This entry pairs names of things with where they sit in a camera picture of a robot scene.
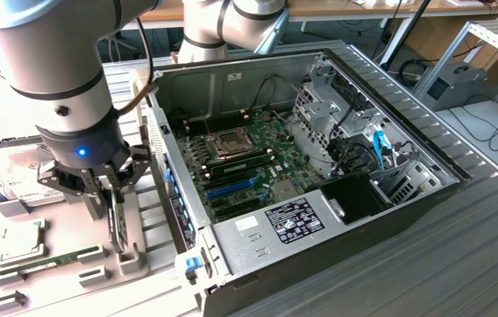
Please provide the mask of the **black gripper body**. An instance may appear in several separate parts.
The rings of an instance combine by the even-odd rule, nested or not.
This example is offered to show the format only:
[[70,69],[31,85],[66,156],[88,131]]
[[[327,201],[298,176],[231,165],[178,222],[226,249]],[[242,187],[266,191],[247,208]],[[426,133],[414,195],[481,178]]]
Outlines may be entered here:
[[107,114],[92,127],[78,132],[54,132],[42,127],[39,132],[55,160],[68,168],[91,169],[110,162],[120,166],[131,156],[118,114]]

